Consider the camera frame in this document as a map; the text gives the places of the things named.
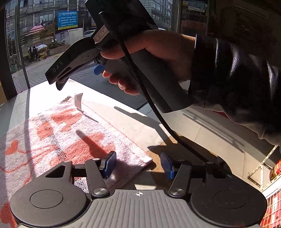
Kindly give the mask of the black leather jacket forearm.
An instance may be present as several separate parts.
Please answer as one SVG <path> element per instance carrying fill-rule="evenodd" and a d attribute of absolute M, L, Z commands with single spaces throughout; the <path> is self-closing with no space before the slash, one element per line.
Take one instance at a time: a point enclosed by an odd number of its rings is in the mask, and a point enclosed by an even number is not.
<path fill-rule="evenodd" d="M 196 36 L 188 94 L 195 106 L 280 145 L 280 68 L 231 43 Z"/>

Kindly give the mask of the person's right hand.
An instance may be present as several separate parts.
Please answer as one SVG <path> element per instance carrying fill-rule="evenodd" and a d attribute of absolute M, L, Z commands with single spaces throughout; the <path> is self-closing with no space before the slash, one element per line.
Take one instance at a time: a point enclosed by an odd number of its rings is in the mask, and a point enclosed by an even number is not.
<path fill-rule="evenodd" d="M 179 83 L 191 79 L 191 59 L 193 56 L 195 37 L 164 31 L 147 30 L 140 35 L 125 42 L 129 53 L 135 53 L 146 49 L 155 57 L 161 58 L 173 71 L 174 78 Z M 117 45 L 108 50 L 101 51 L 101 55 L 107 59 L 119 59 L 124 57 L 124 53 Z M 118 74 L 111 74 L 107 71 L 102 73 L 104 78 L 108 78 L 111 84 L 117 85 L 120 90 L 129 95 L 138 95 L 135 86 L 122 79 Z"/>

